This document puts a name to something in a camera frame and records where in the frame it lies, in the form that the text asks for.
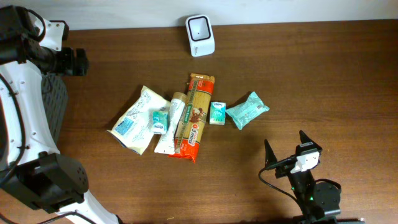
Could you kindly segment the kleenex tissue pocket pack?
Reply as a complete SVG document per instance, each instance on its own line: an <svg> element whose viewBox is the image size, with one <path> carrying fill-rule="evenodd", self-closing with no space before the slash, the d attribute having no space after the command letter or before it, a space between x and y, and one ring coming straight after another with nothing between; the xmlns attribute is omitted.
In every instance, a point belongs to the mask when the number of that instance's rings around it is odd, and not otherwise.
<svg viewBox="0 0 398 224"><path fill-rule="evenodd" d="M226 122L226 103L211 102L210 105L210 124L225 125Z"/></svg>

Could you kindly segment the white cream food pouch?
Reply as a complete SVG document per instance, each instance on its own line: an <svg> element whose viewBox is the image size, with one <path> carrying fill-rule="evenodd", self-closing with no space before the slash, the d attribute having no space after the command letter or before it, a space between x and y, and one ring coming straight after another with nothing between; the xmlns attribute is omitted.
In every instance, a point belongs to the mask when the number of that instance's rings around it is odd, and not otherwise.
<svg viewBox="0 0 398 224"><path fill-rule="evenodd" d="M162 96L143 86L138 100L117 120L108 132L119 143L142 155L149 146L154 133L152 114L154 111L168 111L171 103Z"/></svg>

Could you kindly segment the small teal tissue pack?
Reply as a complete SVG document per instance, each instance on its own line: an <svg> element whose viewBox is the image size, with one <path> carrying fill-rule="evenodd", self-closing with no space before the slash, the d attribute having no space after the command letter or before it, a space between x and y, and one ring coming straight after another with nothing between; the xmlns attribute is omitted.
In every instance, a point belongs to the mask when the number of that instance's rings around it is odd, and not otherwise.
<svg viewBox="0 0 398 224"><path fill-rule="evenodd" d="M151 131L154 134L165 134L168 129L168 112L154 111L152 113L152 127Z"/></svg>

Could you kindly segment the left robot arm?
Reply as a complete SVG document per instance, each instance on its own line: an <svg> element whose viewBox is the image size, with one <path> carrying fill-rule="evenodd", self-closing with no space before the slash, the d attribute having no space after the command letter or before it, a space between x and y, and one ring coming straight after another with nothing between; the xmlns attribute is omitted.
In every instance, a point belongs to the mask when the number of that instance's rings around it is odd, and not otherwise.
<svg viewBox="0 0 398 224"><path fill-rule="evenodd" d="M1 188L32 210L73 223L119 223L89 190L82 164L55 138L67 93L54 76L85 76L83 49L64 47L69 27L22 6L1 8Z"/></svg>

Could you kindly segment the teal wet wipes pack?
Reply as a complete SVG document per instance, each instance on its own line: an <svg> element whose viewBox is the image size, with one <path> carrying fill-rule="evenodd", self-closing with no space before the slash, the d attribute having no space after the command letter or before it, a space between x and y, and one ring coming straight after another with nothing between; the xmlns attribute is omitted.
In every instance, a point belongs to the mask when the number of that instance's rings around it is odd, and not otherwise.
<svg viewBox="0 0 398 224"><path fill-rule="evenodd" d="M266 111L269 111L269 107L252 92L244 103L228 108L226 114L233 119L237 128L242 130L250 121Z"/></svg>

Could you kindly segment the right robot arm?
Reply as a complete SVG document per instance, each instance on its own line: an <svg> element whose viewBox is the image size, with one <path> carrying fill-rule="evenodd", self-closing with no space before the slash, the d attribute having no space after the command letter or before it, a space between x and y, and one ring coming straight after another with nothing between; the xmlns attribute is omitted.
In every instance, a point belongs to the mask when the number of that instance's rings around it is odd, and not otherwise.
<svg viewBox="0 0 398 224"><path fill-rule="evenodd" d="M295 154L277 160L268 140L265 145L265 165L259 173L260 181L268 187L290 197L300 208L302 215L297 217L299 223L336 223L336 216L341 213L341 185L329 179L313 178L311 170L320 163L322 147L299 131L300 144ZM265 181L261 175L265 170L274 170L276 178L289 179L292 194Z"/></svg>

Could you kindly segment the white beige tube pack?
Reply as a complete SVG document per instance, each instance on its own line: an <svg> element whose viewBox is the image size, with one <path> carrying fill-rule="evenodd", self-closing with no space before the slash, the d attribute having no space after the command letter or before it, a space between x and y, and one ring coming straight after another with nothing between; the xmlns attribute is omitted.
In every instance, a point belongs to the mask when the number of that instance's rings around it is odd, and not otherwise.
<svg viewBox="0 0 398 224"><path fill-rule="evenodd" d="M175 92L170 102L170 108L167 113L167 130L164 131L154 149L159 154L175 154L174 137L177 131L178 122L185 109L187 95L181 92Z"/></svg>

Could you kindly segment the orange spaghetti pack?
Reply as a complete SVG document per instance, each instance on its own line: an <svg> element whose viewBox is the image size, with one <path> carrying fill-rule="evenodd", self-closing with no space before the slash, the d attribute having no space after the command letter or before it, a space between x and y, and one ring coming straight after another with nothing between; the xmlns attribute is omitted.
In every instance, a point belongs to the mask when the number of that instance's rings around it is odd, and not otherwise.
<svg viewBox="0 0 398 224"><path fill-rule="evenodd" d="M187 102L174 138L175 152L169 157L196 162L214 85L214 76L196 73L190 75Z"/></svg>

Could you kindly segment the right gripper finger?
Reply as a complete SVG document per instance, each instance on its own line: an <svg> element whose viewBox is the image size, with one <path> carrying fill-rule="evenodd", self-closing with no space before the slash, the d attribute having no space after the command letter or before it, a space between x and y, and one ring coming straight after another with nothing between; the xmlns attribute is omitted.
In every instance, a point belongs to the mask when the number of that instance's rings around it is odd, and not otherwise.
<svg viewBox="0 0 398 224"><path fill-rule="evenodd" d="M315 141L310 139L304 131L299 131L301 144L298 145L298 152L322 152L322 147L319 146Z"/></svg>
<svg viewBox="0 0 398 224"><path fill-rule="evenodd" d="M274 151L271 148L268 140L264 140L265 145L265 168L274 168L277 163L277 158L274 154Z"/></svg>

